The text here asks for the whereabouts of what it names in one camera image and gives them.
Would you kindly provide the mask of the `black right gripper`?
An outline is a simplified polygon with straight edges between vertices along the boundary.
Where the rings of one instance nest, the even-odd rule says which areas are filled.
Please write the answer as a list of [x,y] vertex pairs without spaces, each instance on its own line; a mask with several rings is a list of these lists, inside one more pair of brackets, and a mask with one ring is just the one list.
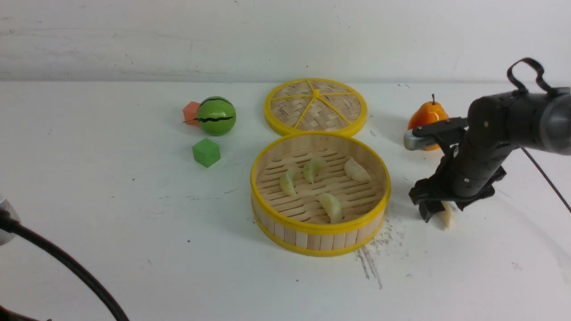
[[409,196],[425,222],[445,212],[443,201],[463,211],[494,195],[493,183],[505,177],[502,162],[517,148],[538,148],[542,95],[511,91],[473,101],[465,118],[456,117],[414,129],[433,136],[444,153],[435,173],[416,181]]

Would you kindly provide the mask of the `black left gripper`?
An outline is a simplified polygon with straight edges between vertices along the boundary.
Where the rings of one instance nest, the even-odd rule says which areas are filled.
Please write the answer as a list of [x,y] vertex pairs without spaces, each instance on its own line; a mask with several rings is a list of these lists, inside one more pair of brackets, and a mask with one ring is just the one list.
[[16,313],[0,306],[0,321],[39,321],[38,319]]

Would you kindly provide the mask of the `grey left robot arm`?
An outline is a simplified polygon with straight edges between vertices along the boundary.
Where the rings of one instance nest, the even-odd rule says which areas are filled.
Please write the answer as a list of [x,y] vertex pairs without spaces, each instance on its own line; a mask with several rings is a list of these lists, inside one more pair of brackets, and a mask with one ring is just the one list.
[[[1,205],[0,223],[1,231],[4,232],[4,234],[16,234],[47,252],[47,254],[52,254],[49,243],[34,231],[24,227],[16,218],[13,218],[10,211],[6,209],[4,205]],[[0,307],[0,314],[2,321],[37,321],[35,318],[11,311],[4,306]]]

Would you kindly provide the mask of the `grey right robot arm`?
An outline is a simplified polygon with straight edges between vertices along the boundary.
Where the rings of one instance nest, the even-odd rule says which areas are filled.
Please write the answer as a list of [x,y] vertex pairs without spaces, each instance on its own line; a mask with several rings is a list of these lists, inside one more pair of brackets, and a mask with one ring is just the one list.
[[405,132],[404,145],[419,150],[437,144],[444,153],[435,173],[416,181],[409,196],[424,221],[453,202],[461,210],[494,195],[506,176],[502,163],[518,148],[570,155],[570,92],[514,90],[474,100],[456,117]]

